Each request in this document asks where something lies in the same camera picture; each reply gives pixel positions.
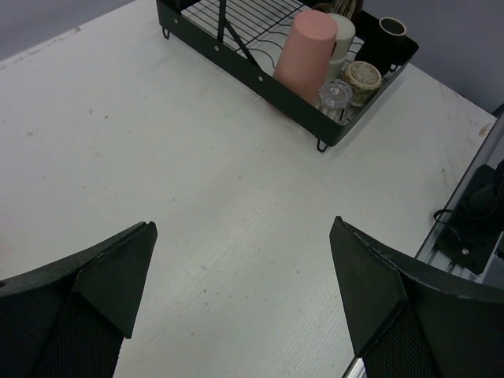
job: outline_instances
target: pink cup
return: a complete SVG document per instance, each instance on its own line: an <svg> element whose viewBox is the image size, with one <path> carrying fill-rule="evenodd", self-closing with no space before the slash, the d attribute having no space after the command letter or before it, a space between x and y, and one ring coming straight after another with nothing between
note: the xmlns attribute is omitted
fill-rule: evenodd
<svg viewBox="0 0 504 378"><path fill-rule="evenodd" d="M273 77L309 103L324 84L338 25L326 13L306 10L294 19Z"/></svg>

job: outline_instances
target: black metal rack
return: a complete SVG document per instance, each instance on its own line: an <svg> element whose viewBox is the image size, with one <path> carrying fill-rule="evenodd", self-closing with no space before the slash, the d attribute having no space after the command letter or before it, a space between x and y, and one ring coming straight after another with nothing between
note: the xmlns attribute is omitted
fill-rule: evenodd
<svg viewBox="0 0 504 378"><path fill-rule="evenodd" d="M384 84L364 109L352 108L342 123L324 114L272 78L276 61L294 17L317 1L299 0L157 0L159 23L165 38L177 38L219 65L236 79L295 120L327 150L358 122L418 49L407 39L397 52ZM347 61L353 61L362 43L378 28L378 20L361 12L357 38Z"/></svg>

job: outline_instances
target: dish rack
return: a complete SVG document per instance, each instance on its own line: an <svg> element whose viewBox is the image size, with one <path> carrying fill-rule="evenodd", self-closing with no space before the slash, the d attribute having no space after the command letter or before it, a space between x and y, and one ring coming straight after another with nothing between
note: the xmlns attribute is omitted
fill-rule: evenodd
<svg viewBox="0 0 504 378"><path fill-rule="evenodd" d="M219 65L279 111L317 138L317 149L335 146L406 67L418 50L407 38L393 57L378 93L363 108L351 108L337 122L272 78L295 16L319 1L299 0L157 0L163 35L178 39ZM355 23L356 38L346 65L379 27L378 20L362 11Z"/></svg>

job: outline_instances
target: white table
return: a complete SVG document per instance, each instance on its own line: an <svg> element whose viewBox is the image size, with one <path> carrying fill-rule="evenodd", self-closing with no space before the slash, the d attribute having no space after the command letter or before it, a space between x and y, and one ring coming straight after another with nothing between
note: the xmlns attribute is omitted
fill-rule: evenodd
<svg viewBox="0 0 504 378"><path fill-rule="evenodd" d="M410 66L319 154L138 0L0 63L0 278L155 221L117 376L340 376L335 216L415 255L493 121Z"/></svg>

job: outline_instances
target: gray wall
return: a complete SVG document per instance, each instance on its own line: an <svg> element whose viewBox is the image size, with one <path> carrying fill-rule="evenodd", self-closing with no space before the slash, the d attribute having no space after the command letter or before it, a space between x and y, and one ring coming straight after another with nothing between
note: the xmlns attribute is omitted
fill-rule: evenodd
<svg viewBox="0 0 504 378"><path fill-rule="evenodd" d="M130 1L1 0L0 60ZM364 0L364 9L402 20L420 44L413 62L437 80L489 112L504 102L504 0Z"/></svg>
<svg viewBox="0 0 504 378"><path fill-rule="evenodd" d="M396 17L420 49L413 63L492 112L504 102L504 0L364 0Z"/></svg>

